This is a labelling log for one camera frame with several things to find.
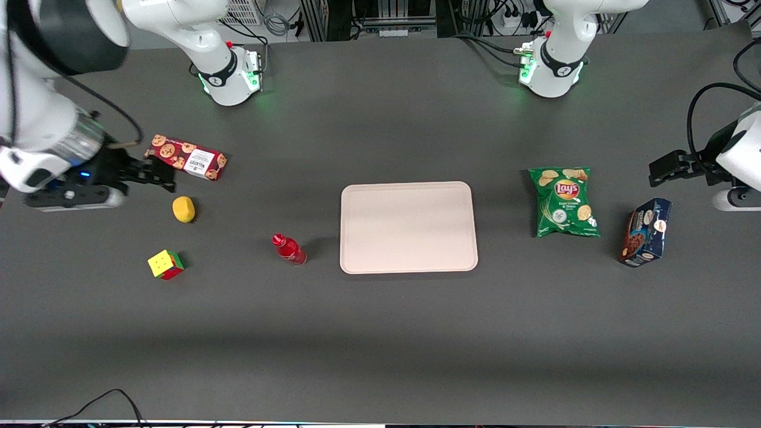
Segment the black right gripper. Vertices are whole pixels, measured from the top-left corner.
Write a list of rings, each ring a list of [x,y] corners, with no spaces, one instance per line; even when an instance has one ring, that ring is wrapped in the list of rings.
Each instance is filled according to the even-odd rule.
[[[153,184],[170,193],[176,192],[176,170],[171,165],[159,158],[133,158],[125,148],[114,148],[111,144],[104,144],[94,157],[74,168],[74,182],[126,190],[122,170],[123,181]]]

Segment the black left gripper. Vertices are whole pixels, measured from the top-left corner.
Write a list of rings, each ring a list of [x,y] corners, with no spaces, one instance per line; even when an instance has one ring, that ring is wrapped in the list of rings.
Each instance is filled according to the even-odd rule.
[[[649,164],[649,186],[658,187],[671,181],[674,175],[682,179],[698,178],[701,172],[706,181],[735,181],[734,176],[719,165],[717,157],[729,145],[736,126],[728,124],[713,133],[696,155],[679,155],[673,151],[653,160]]]

